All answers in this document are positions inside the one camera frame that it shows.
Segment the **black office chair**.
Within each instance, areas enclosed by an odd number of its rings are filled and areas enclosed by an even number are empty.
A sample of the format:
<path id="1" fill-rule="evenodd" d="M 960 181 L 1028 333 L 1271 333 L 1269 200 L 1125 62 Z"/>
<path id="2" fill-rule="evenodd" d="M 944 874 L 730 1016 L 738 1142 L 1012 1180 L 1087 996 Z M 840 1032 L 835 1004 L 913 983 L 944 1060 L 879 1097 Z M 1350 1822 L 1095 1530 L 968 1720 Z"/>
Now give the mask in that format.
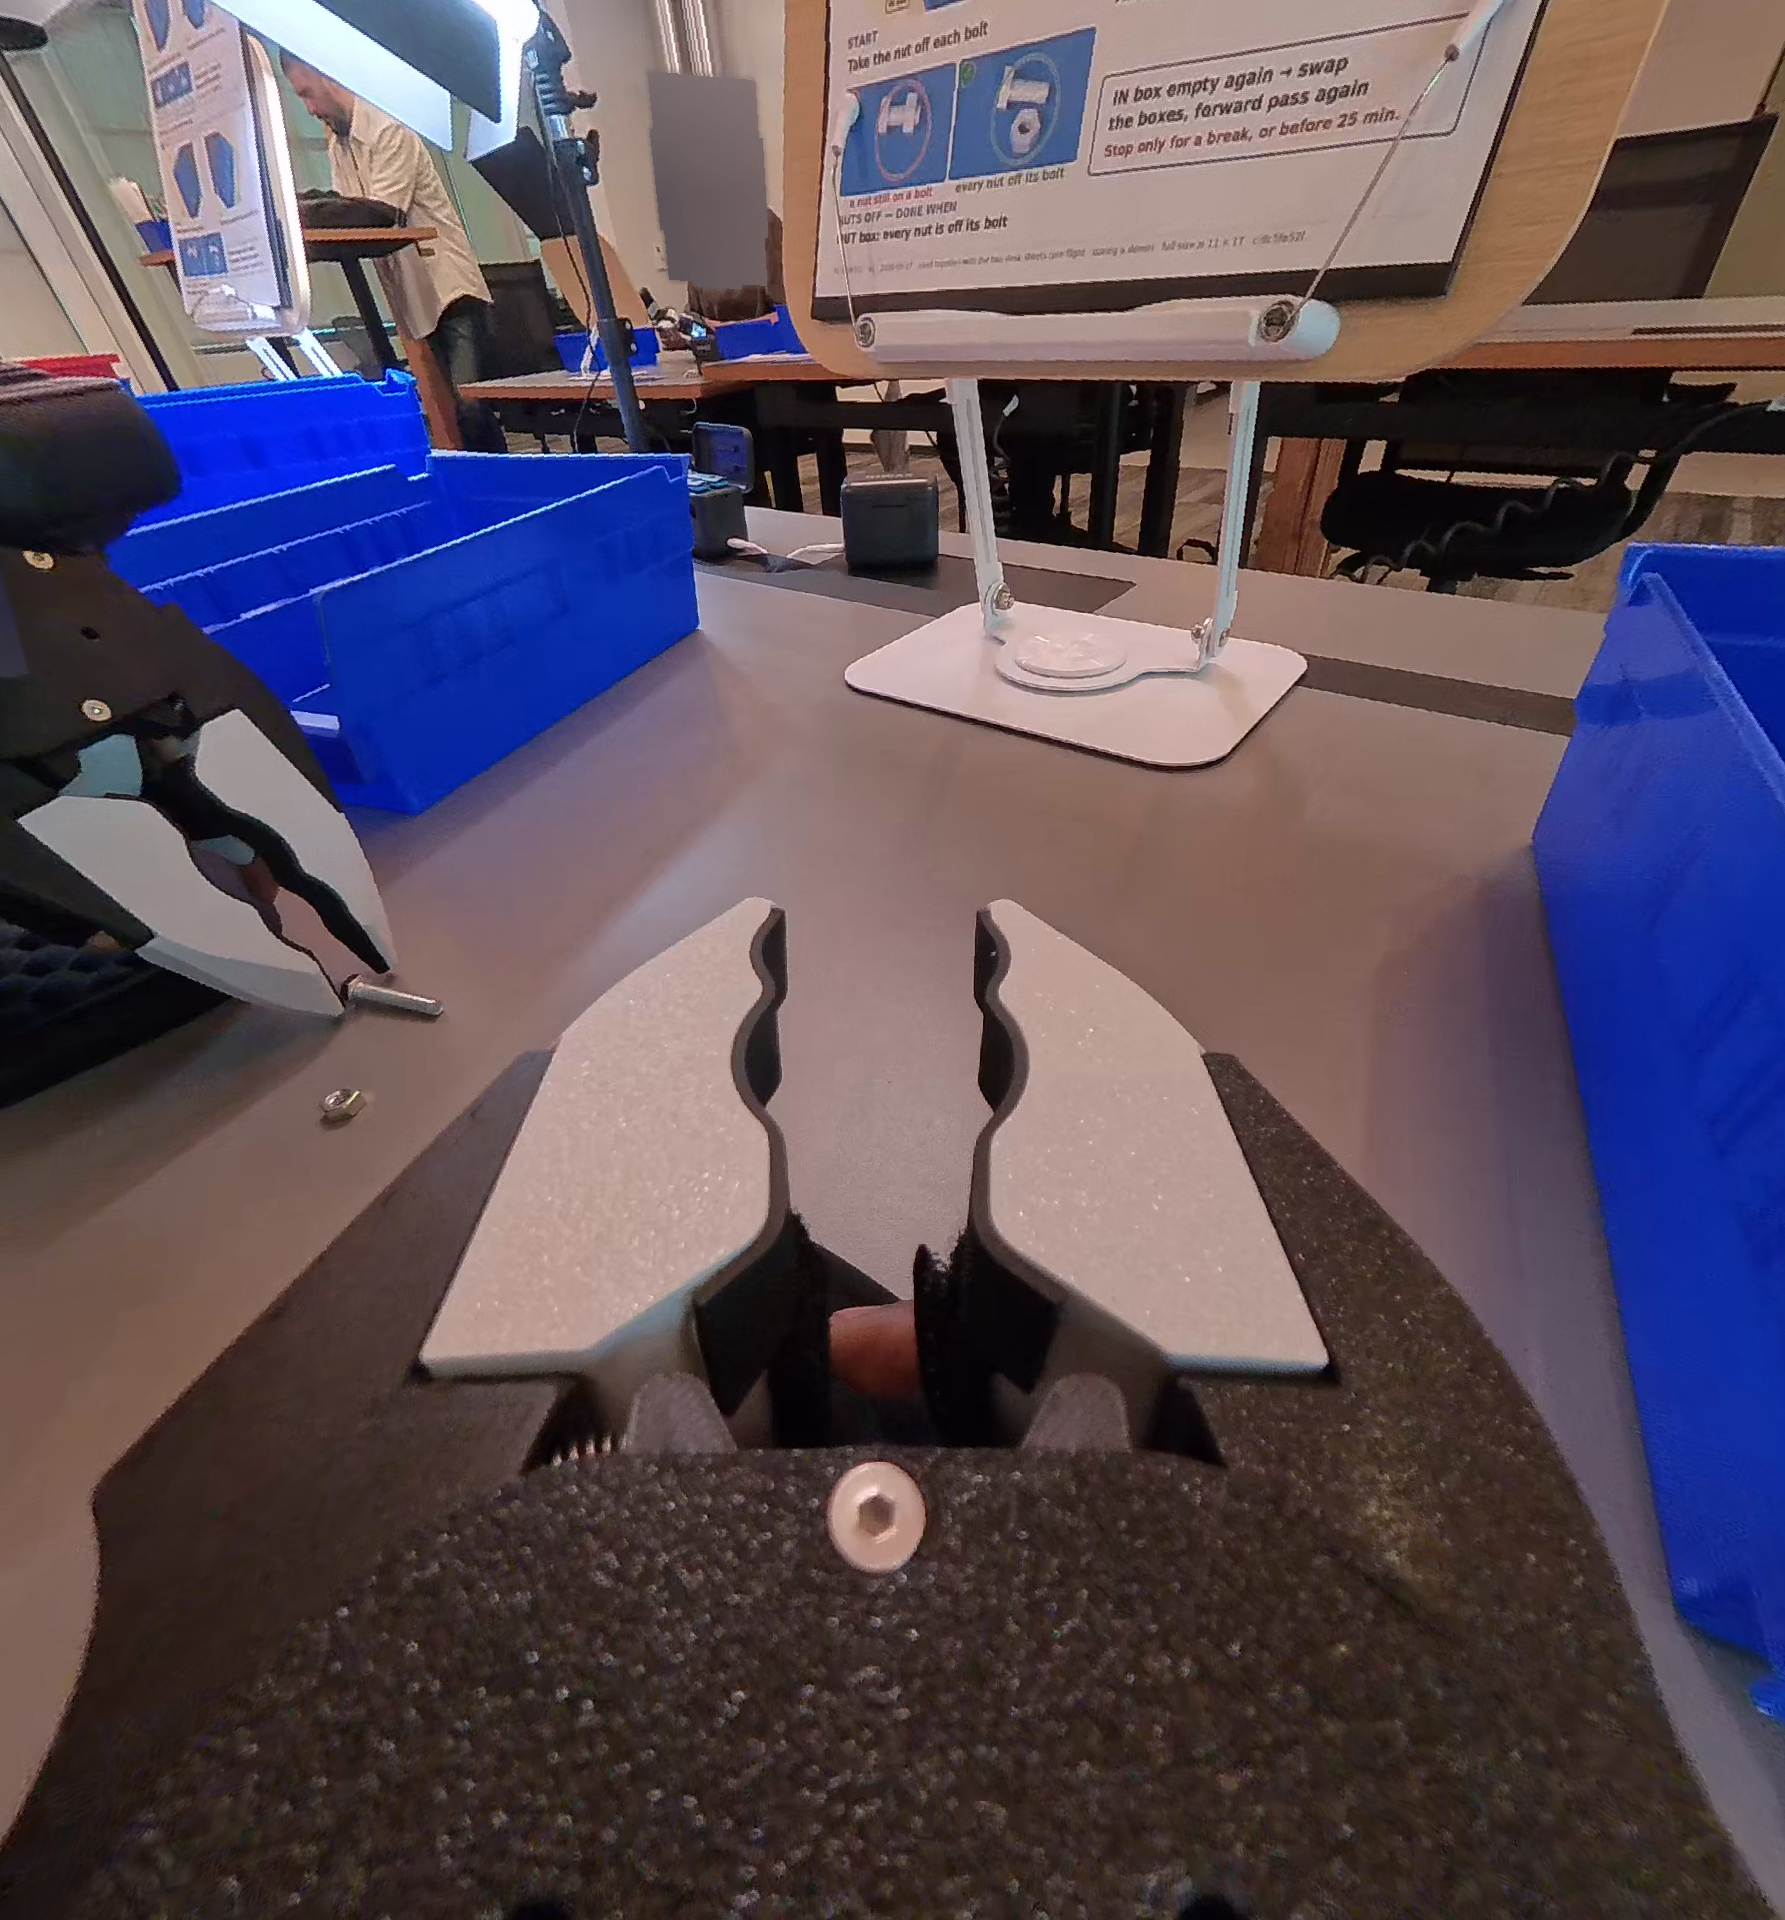
<path id="1" fill-rule="evenodd" d="M 1333 575 L 1373 584 L 1416 575 L 1433 596 L 1473 580 L 1566 580 L 1575 565 L 1625 545 L 1665 501 L 1679 466 L 1735 411 L 1734 387 L 1694 400 L 1671 394 L 1671 431 L 1649 448 L 1573 453 L 1550 474 L 1458 478 L 1458 470 L 1401 466 L 1387 446 L 1377 470 L 1342 474 L 1314 533 L 1333 545 Z"/>

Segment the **instruction poster on stand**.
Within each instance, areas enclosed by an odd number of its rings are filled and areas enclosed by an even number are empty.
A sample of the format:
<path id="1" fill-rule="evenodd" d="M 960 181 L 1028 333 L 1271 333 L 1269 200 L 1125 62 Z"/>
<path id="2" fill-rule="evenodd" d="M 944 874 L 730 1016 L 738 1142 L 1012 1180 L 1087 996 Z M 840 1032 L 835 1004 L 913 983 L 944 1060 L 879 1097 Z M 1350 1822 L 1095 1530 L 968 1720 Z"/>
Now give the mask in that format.
<path id="1" fill-rule="evenodd" d="M 187 327 L 252 349 L 272 376 L 335 376 L 312 318 L 284 100 L 268 48 L 215 0 L 136 0 L 133 15 Z"/>

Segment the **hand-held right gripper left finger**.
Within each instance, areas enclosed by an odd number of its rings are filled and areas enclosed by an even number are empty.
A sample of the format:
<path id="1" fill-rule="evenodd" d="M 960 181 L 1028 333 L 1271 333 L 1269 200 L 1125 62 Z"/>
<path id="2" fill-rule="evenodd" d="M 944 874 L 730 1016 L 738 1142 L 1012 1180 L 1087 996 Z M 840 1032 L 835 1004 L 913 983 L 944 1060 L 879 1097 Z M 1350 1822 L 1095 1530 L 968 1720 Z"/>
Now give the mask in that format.
<path id="1" fill-rule="evenodd" d="M 760 1446 L 816 1440 L 816 1252 L 789 1201 L 782 909 L 738 902 L 556 1038 L 420 1339 L 429 1383 L 550 1383 L 547 1425 L 622 1440 L 690 1380 Z"/>

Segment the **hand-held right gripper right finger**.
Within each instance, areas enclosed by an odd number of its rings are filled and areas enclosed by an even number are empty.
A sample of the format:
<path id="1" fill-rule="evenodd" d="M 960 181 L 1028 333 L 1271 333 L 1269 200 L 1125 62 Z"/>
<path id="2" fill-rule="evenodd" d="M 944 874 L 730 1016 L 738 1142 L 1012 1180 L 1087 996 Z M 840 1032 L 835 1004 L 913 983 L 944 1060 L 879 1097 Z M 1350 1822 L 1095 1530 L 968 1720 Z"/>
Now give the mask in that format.
<path id="1" fill-rule="evenodd" d="M 1100 1380 L 1130 1446 L 1215 1446 L 1197 1388 L 1329 1388 L 1321 1311 L 1186 1022 L 1017 902 L 979 909 L 979 1016 L 982 1425 L 1028 1440 Z"/>

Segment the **studio LED light panel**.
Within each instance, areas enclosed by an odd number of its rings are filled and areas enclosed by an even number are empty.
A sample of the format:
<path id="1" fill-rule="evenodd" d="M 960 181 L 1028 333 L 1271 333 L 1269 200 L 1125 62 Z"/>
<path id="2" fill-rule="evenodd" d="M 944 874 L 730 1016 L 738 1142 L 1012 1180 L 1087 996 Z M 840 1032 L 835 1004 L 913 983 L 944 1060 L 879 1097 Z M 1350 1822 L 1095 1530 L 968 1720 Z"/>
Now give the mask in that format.
<path id="1" fill-rule="evenodd" d="M 516 142 L 533 0 L 229 0 L 335 88 L 471 162 Z"/>

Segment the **small black charging dock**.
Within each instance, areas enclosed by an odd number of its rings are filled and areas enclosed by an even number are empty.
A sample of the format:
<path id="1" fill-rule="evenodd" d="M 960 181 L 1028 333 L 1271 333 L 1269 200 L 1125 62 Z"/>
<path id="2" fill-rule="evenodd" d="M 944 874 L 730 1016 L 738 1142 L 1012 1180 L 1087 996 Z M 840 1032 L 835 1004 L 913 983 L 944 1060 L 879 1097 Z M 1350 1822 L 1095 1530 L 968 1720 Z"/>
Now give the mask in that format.
<path id="1" fill-rule="evenodd" d="M 736 557 L 736 540 L 745 540 L 745 499 L 754 492 L 754 478 L 760 466 L 745 428 L 690 428 L 688 499 L 695 563 Z"/>

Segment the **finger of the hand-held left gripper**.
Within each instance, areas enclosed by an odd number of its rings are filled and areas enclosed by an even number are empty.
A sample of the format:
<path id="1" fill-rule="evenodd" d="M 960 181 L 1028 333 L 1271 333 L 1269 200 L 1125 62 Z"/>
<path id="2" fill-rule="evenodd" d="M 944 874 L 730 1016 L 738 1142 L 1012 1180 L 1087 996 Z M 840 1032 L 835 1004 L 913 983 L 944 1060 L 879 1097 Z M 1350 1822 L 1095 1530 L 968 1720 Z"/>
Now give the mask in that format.
<path id="1" fill-rule="evenodd" d="M 258 904 L 220 888 L 162 806 L 141 799 L 62 794 L 26 811 L 21 834 L 146 922 L 136 960 L 151 969 L 247 1004 L 342 1022 L 342 996 L 318 960 L 289 950 Z"/>
<path id="2" fill-rule="evenodd" d="M 229 838 L 247 840 L 274 885 L 306 902 L 367 974 L 385 978 L 399 969 L 394 922 L 354 823 L 247 712 L 225 712 L 192 730 L 185 789 L 192 806 L 229 823 Z"/>

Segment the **person's right hand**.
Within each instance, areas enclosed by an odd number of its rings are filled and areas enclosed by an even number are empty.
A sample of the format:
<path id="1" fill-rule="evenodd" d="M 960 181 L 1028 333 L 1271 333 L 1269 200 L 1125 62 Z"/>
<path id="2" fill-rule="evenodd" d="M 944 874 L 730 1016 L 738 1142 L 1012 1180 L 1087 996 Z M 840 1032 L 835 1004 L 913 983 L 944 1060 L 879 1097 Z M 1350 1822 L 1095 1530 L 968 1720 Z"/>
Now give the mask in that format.
<path id="1" fill-rule="evenodd" d="M 919 1405 L 919 1322 L 913 1303 L 846 1305 L 827 1322 L 833 1380 L 873 1405 Z"/>

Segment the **black foam pad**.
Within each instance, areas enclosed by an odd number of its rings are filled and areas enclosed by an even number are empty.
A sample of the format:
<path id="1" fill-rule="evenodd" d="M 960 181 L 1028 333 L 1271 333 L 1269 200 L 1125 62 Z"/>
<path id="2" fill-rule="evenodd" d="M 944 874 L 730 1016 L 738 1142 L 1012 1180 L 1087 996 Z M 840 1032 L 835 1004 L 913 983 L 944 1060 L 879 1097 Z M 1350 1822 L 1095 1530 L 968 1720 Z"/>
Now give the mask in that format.
<path id="1" fill-rule="evenodd" d="M 229 1004 L 121 950 L 55 943 L 0 914 L 0 1111 Z"/>

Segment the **black floor lamp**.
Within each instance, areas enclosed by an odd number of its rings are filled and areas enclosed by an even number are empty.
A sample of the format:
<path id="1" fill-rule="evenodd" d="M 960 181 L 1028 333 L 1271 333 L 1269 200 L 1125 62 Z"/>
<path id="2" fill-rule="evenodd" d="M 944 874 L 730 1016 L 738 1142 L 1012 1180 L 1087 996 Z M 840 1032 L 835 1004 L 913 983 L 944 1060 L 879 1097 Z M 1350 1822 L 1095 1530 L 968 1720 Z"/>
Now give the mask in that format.
<path id="1" fill-rule="evenodd" d="M 174 394 L 177 376 L 154 343 L 154 325 L 136 307 L 107 231 L 96 226 L 60 142 L 37 117 L 37 100 L 26 88 L 21 62 L 37 52 L 42 23 L 32 20 L 32 3 L 0 3 L 0 204 L 79 338 L 90 354 L 110 349 L 136 387 Z"/>

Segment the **black charging case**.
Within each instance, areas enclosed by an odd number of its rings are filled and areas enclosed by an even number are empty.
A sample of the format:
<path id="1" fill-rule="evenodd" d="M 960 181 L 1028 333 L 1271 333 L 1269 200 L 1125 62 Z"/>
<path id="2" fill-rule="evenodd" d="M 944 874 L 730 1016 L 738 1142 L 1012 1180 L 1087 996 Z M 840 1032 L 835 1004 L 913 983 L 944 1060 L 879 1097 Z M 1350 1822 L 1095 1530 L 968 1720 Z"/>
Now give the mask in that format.
<path id="1" fill-rule="evenodd" d="M 913 575 L 938 565 L 938 478 L 852 474 L 840 484 L 840 563 L 852 575 Z"/>

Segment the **white document stand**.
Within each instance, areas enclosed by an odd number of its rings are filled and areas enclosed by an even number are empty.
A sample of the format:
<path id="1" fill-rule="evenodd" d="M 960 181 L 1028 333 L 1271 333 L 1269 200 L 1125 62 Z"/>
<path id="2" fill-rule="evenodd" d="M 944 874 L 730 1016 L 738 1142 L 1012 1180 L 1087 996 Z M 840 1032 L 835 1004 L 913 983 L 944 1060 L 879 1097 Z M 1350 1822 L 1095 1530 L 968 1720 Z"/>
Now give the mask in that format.
<path id="1" fill-rule="evenodd" d="M 1231 296 L 1065 316 L 949 307 L 852 318 L 873 371 L 949 384 L 960 501 L 979 584 L 972 604 L 857 656 L 846 689 L 873 701 L 979 719 L 1162 776 L 1231 761 L 1304 677 L 1302 655 L 1236 639 L 1265 371 L 1321 364 L 1346 333 L 1342 307 L 1314 296 Z M 1113 364 L 1155 384 L 1231 371 L 1236 474 L 1223 484 L 1215 604 L 1190 627 L 1105 609 L 1040 609 L 1005 580 L 979 371 L 1019 387 L 1028 376 L 1105 371 Z"/>

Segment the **blue plastic bin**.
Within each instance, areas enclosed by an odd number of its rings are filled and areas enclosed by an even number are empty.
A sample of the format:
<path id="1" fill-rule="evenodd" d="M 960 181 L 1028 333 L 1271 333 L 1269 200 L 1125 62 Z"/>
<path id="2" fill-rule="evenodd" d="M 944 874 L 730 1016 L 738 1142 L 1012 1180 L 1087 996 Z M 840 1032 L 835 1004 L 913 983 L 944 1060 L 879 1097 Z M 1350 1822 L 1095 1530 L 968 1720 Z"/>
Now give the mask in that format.
<path id="1" fill-rule="evenodd" d="M 1535 874 L 1673 1611 L 1785 1729 L 1785 545 L 1631 545 Z"/>
<path id="2" fill-rule="evenodd" d="M 133 533 L 338 474 L 429 470 L 428 411 L 407 371 L 146 394 L 141 411 L 162 428 L 185 489 Z"/>
<path id="3" fill-rule="evenodd" d="M 110 545 L 252 667 L 335 794 L 428 811 L 695 627 L 677 453 L 429 453 Z"/>

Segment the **black light stand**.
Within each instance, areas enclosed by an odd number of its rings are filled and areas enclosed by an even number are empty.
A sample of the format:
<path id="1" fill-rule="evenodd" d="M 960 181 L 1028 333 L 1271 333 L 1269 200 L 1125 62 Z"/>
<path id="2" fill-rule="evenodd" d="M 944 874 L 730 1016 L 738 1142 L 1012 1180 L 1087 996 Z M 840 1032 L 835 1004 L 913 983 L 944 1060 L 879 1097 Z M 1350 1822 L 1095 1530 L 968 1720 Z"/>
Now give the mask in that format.
<path id="1" fill-rule="evenodd" d="M 533 105 L 537 105 L 550 225 L 556 225 L 556 235 L 572 241 L 572 256 L 581 268 L 586 325 L 605 349 L 605 371 L 613 384 L 613 417 L 619 417 L 622 446 L 634 453 L 648 453 L 653 448 L 648 422 L 645 422 L 641 384 L 630 366 L 634 343 L 630 343 L 630 325 L 613 307 L 613 275 L 609 275 L 597 204 L 589 204 L 589 189 L 601 185 L 601 162 L 589 148 L 589 135 L 581 130 L 581 117 L 597 110 L 601 96 L 574 84 L 572 46 L 550 15 L 537 15 L 533 41 L 524 46 L 524 78 L 528 78 Z"/>

